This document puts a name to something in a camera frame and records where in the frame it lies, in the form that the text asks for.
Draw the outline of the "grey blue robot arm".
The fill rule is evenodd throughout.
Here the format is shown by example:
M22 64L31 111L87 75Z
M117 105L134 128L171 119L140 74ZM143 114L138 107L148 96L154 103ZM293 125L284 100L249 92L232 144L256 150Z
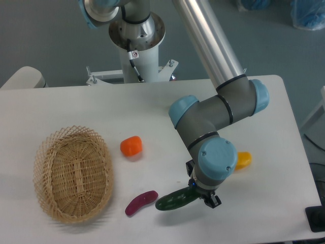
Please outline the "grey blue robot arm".
M160 198L155 207L174 210L201 198L211 208L219 206L215 194L238 161L235 147L219 130L264 110L269 93L259 80L250 80L239 64L208 1L174 1L189 37L216 89L204 101L185 96L174 102L169 117L191 160L186 169L188 186ZM157 82L158 46L165 37L162 20L149 1L79 1L89 28L109 25L111 41L120 50L125 83Z

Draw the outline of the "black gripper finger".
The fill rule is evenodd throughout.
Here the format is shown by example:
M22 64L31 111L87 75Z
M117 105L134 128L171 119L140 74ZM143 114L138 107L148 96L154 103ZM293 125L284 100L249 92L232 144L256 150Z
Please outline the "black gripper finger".
M204 203L210 208L216 208L221 205L220 198L212 192L203 195L203 200Z

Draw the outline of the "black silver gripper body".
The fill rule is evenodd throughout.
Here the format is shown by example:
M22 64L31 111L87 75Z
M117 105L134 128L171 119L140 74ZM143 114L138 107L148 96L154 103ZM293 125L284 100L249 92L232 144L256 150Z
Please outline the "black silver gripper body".
M188 185L190 187L194 188L194 190L199 194L200 199L203 199L203 195L205 195L207 193L212 192L215 194L216 190L220 186L220 183L219 184L213 183L212 186L203 184L196 176L194 166L195 166L195 163L193 160L186 162L186 171L187 171L188 176L190 177L190 180L188 181Z

